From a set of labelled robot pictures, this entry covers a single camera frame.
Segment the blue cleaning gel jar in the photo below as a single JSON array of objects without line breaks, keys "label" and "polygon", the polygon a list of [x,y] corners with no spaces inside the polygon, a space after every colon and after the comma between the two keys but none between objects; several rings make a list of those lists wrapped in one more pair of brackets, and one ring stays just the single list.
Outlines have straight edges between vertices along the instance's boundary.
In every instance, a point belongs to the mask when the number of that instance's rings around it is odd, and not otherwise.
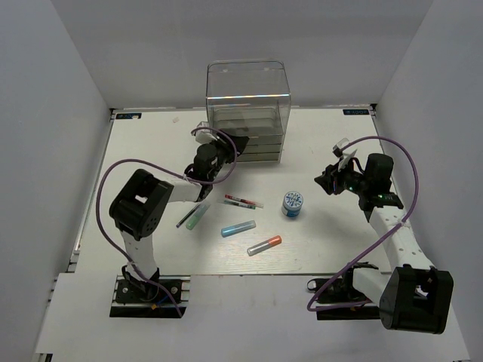
[{"label": "blue cleaning gel jar", "polygon": [[282,201],[281,211],[290,218],[297,217],[303,206],[303,196],[296,191],[290,191],[285,194]]}]

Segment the clear plastic drawer organizer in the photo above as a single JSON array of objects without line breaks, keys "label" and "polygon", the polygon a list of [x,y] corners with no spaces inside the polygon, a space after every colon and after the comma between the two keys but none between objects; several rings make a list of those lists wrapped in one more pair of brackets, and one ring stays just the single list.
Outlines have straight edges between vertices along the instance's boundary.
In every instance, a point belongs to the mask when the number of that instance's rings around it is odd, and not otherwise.
[{"label": "clear plastic drawer organizer", "polygon": [[248,138],[240,162],[280,162],[291,112],[291,91],[282,61],[209,63],[205,105],[212,128]]}]

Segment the orange highlighter marker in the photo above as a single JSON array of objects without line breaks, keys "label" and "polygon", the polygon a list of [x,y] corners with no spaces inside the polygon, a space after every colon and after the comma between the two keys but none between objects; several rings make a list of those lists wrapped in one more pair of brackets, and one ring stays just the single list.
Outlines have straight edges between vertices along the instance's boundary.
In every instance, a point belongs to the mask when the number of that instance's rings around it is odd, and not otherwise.
[{"label": "orange highlighter marker", "polygon": [[270,239],[260,242],[259,244],[249,247],[247,249],[247,254],[249,256],[257,255],[258,253],[261,253],[265,250],[268,250],[274,246],[279,245],[281,242],[282,242],[281,236],[276,235],[275,237],[272,237]]}]

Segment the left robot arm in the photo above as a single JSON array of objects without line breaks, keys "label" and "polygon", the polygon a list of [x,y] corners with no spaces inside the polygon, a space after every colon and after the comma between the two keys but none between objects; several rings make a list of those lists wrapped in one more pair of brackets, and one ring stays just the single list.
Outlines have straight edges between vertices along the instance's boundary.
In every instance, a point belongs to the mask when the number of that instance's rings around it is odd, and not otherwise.
[{"label": "left robot arm", "polygon": [[109,216],[121,233],[128,260],[122,275],[142,300],[153,300],[159,292],[152,234],[167,205],[178,201],[199,203],[206,199],[222,167],[234,163],[248,142],[248,137],[229,136],[200,145],[185,175],[179,179],[163,181],[138,169],[111,203]]}]

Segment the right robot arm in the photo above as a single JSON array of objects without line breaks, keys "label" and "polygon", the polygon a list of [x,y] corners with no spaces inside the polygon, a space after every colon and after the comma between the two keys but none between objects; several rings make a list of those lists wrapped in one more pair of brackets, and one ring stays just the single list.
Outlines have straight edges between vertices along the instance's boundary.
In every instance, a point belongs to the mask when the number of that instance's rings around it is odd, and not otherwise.
[{"label": "right robot arm", "polygon": [[328,195],[344,191],[358,196],[363,211],[384,249],[392,270],[382,273],[358,259],[338,276],[307,284],[317,296],[318,310],[361,308],[372,303],[388,330],[441,334],[450,311],[454,280],[425,256],[409,225],[396,193],[392,192],[393,159],[373,153],[364,168],[354,155],[341,155],[336,164],[315,178]]}]

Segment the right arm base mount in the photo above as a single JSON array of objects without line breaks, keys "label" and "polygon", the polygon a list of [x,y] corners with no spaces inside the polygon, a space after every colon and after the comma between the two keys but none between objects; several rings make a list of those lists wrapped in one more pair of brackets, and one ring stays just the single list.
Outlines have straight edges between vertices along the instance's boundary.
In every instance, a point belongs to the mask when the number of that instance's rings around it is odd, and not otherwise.
[{"label": "right arm base mount", "polygon": [[310,308],[334,308],[317,311],[318,321],[377,321],[380,319],[379,308],[367,297],[354,289],[345,278],[336,279],[311,304]]}]

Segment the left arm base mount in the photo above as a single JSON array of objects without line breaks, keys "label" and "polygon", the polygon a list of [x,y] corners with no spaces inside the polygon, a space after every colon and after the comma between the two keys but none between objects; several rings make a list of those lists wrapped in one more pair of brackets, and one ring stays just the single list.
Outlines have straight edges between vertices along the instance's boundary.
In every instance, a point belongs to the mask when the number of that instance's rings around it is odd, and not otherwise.
[{"label": "left arm base mount", "polygon": [[178,314],[175,305],[165,291],[154,287],[152,293],[143,294],[124,277],[118,275],[109,316],[111,318],[181,318],[188,307],[190,281],[190,276],[164,276],[158,281],[173,296],[181,313]]}]

